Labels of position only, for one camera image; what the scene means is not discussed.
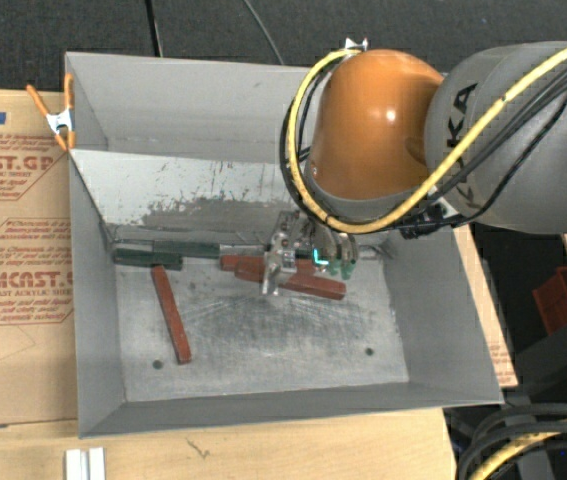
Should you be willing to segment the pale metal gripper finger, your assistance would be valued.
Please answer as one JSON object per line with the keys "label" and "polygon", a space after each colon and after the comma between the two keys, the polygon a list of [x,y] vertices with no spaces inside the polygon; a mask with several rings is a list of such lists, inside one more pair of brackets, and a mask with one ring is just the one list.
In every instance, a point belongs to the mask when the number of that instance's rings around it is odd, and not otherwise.
{"label": "pale metal gripper finger", "polygon": [[271,270],[271,293],[279,295],[279,289],[297,273],[295,251],[280,249],[275,252]]}
{"label": "pale metal gripper finger", "polygon": [[289,244],[288,235],[275,232],[264,253],[264,275],[261,284],[262,295],[278,295],[279,288],[289,278],[289,268],[285,264],[285,252]]}

